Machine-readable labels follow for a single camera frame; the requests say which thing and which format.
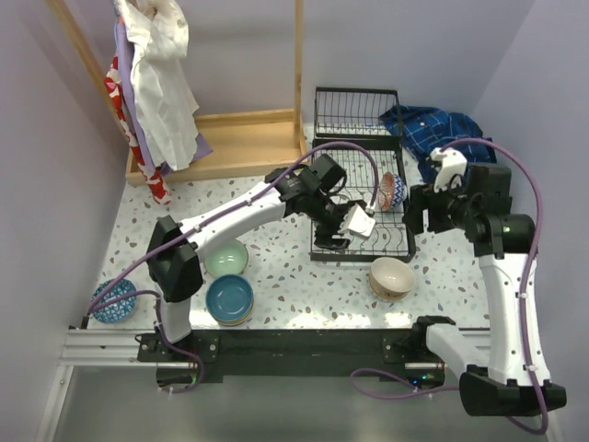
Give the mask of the cream beige bowl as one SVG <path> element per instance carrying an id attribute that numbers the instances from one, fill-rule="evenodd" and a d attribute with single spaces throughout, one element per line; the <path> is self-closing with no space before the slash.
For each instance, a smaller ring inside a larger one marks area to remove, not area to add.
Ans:
<path id="1" fill-rule="evenodd" d="M 413 270 L 398 259 L 380 257 L 370 266 L 369 285 L 372 291 L 386 301 L 398 301 L 416 285 Z"/>

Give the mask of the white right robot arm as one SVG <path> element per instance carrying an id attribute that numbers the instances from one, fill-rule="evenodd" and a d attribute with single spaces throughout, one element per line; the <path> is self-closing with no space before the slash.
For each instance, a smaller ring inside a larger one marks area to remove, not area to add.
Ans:
<path id="1" fill-rule="evenodd" d="M 420 317 L 410 338 L 412 355 L 439 356 L 459 381 L 460 400 L 472 416 L 537 416 L 562 408 L 566 390 L 546 366 L 535 305 L 537 227 L 511 211 L 511 171 L 477 163 L 466 176 L 452 173 L 445 189 L 410 189 L 403 217 L 408 230 L 443 233 L 457 228 L 472 244 L 483 275 L 491 324 L 491 349 L 468 343 L 449 318 Z"/>

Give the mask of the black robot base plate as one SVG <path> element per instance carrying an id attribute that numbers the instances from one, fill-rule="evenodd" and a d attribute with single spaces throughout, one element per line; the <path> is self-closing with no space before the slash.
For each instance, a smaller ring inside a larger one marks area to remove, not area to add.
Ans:
<path id="1" fill-rule="evenodd" d="M 348 377 L 374 368 L 411 386 L 444 384 L 445 365 L 422 347 L 410 346 L 409 330 L 194 330 L 167 347 L 158 331 L 138 334 L 139 362 L 156 366 L 159 386 L 220 383 L 226 377 Z"/>

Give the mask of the black wire dish rack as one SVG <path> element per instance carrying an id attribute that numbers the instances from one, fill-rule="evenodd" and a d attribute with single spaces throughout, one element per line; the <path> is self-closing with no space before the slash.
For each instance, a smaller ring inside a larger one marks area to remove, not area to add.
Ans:
<path id="1" fill-rule="evenodd" d="M 366 149 L 375 159 L 378 175 L 390 172 L 407 182 L 402 149 L 403 122 L 395 89 L 358 87 L 317 87 L 314 101 L 312 146 L 343 140 Z M 337 203 L 370 201 L 374 174 L 360 152 L 331 149 L 327 152 L 347 172 L 345 187 L 333 197 Z M 402 222 L 409 202 L 404 200 L 384 209 L 375 209 L 375 229 L 369 239 L 354 238 L 349 248 L 337 252 L 310 246 L 315 262 L 372 262 L 392 257 L 410 262 L 415 239 Z"/>

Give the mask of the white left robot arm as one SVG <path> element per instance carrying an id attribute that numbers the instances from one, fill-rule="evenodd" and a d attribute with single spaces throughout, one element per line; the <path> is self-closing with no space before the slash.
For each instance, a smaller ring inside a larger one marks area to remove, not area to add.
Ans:
<path id="1" fill-rule="evenodd" d="M 322 249 L 346 250 L 352 237 L 368 238 L 374 229 L 374 204 L 363 200 L 333 202 L 333 188 L 345 170 L 329 155 L 310 165 L 276 169 L 251 190 L 203 215 L 157 220 L 147 253 L 148 273 L 162 299 L 158 350 L 170 361 L 190 352 L 191 297 L 203 285 L 202 262 L 219 246 L 265 224 L 306 215 L 316 225 Z"/>

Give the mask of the red blue patterned bowl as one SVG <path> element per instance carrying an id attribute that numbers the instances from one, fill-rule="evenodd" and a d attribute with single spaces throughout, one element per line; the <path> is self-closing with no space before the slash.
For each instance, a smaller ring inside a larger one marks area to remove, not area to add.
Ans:
<path id="1" fill-rule="evenodd" d="M 403 179 L 394 173 L 386 172 L 379 183 L 377 200 L 383 212 L 401 207 L 408 196 L 407 186 Z"/>

